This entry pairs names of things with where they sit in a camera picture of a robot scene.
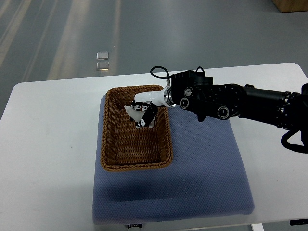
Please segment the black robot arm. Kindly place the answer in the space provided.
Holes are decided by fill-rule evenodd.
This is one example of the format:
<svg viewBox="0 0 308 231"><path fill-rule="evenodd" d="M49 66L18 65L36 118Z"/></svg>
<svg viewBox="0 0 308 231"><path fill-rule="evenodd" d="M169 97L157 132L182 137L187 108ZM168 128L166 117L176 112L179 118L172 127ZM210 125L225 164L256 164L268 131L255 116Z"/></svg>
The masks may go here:
<svg viewBox="0 0 308 231"><path fill-rule="evenodd" d="M164 93L169 106L180 106L193 112L198 121L206 117L227 120L246 118L283 128L284 148L294 152L308 152L308 85L301 92L279 92L257 89L253 85L215 85L202 67L195 71L169 74L164 77L170 84Z"/></svg>

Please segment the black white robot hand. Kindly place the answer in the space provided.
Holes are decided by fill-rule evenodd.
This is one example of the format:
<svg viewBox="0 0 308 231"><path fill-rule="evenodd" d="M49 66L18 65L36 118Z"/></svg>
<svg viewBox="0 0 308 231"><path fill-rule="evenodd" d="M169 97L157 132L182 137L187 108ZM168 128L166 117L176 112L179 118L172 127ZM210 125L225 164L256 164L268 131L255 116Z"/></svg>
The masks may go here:
<svg viewBox="0 0 308 231"><path fill-rule="evenodd" d="M143 118L146 122L156 117L159 107L174 107L175 104L168 91L171 88L166 87L161 91L149 91L138 93L134 96L131 107L138 111L146 111Z"/></svg>

